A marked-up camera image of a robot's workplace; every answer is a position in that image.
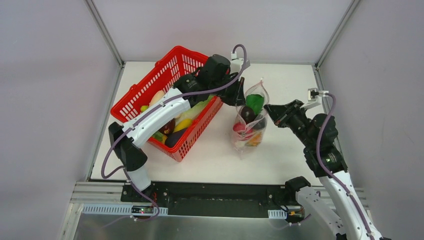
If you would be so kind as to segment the green leafy bok choy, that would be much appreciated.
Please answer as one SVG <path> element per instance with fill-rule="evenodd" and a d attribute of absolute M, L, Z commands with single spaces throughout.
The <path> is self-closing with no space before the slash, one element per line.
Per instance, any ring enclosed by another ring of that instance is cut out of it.
<path fill-rule="evenodd" d="M 246 97 L 246 106 L 251 108 L 258 115 L 264 106 L 265 98 L 260 94 L 249 94 Z"/>

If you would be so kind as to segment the dark purple round fruit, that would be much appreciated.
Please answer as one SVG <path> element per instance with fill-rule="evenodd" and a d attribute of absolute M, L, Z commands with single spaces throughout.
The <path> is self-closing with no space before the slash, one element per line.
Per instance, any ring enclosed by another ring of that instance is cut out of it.
<path fill-rule="evenodd" d="M 249 106 L 243 106 L 239 112 L 239 115 L 244 120 L 246 124 L 249 124 L 253 122 L 257 115 L 255 114 L 254 110 Z"/>

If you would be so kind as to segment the clear zip top bag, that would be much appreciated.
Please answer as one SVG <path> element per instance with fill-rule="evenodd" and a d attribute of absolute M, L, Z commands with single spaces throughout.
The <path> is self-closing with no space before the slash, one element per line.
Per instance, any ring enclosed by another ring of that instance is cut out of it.
<path fill-rule="evenodd" d="M 262 143 L 267 127 L 264 106 L 269 103 L 269 94 L 264 79 L 244 93 L 245 103 L 236 107 L 236 116 L 231 130 L 231 143 L 240 159 L 251 154 Z"/>

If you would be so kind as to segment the toy pineapple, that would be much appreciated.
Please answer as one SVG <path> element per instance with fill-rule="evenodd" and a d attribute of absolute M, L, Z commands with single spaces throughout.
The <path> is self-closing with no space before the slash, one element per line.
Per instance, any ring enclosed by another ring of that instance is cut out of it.
<path fill-rule="evenodd" d="M 247 142 L 247 147 L 257 147 L 263 140 L 263 134 L 261 132 L 253 135 Z"/>

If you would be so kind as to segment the yellow mango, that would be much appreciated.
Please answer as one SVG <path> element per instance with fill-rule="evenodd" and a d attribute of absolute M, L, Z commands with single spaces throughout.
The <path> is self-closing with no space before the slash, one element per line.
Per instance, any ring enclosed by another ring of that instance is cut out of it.
<path fill-rule="evenodd" d="M 181 122 L 179 122 L 175 127 L 173 133 L 179 132 L 183 129 L 189 128 L 193 123 L 193 120 L 190 118 L 183 119 Z"/>

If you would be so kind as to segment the red plastic shopping basket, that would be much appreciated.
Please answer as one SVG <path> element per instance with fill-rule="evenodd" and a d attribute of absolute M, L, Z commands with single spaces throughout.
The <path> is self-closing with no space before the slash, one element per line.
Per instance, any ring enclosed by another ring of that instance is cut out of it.
<path fill-rule="evenodd" d="M 175 46 L 155 63 L 153 69 L 139 83 L 129 88 L 111 108 L 110 114 L 122 123 L 132 120 L 158 91 L 167 92 L 179 77 L 194 72 L 203 66 L 207 59 L 208 56 L 200 52 L 180 45 Z M 174 147 L 169 148 L 153 137 L 148 139 L 148 143 L 175 161 L 181 162 L 222 106 L 220 98 L 211 98 Z"/>

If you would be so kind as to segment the green pear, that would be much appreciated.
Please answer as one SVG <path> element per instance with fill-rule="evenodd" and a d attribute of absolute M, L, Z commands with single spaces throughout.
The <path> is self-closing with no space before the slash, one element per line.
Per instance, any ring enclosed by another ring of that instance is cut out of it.
<path fill-rule="evenodd" d="M 148 105 L 142 105 L 142 106 L 140 107 L 140 112 L 141 112 L 141 113 L 143 113 L 143 112 L 145 112 L 148 108 L 149 108 L 149 106 L 148 106 Z"/>

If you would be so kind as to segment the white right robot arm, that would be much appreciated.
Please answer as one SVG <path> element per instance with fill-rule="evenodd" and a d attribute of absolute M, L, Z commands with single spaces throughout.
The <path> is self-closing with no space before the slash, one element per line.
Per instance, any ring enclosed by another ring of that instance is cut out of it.
<path fill-rule="evenodd" d="M 337 240 L 383 240 L 361 204 L 344 157 L 334 144 L 338 136 L 335 105 L 327 114 L 312 119 L 306 116 L 307 106 L 297 99 L 285 105 L 266 104 L 264 109 L 277 127 L 289 128 L 304 145 L 306 163 L 324 186 L 335 210 L 319 200 L 303 176 L 286 181 L 284 200 L 305 207 Z"/>

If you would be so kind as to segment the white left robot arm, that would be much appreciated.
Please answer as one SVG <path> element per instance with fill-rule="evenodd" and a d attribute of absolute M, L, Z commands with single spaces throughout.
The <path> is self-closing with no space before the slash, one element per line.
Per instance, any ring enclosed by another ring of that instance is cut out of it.
<path fill-rule="evenodd" d="M 181 76 L 165 95 L 134 119 L 120 125 L 113 122 L 108 127 L 110 149 L 121 160 L 124 172 L 133 185 L 133 195 L 140 202 L 152 198 L 153 189 L 145 164 L 147 155 L 142 146 L 161 127 L 191 109 L 209 96 L 221 98 L 227 105 L 235 106 L 244 101 L 241 96 L 243 71 L 250 66 L 246 58 L 232 60 L 214 54 L 194 72 Z"/>

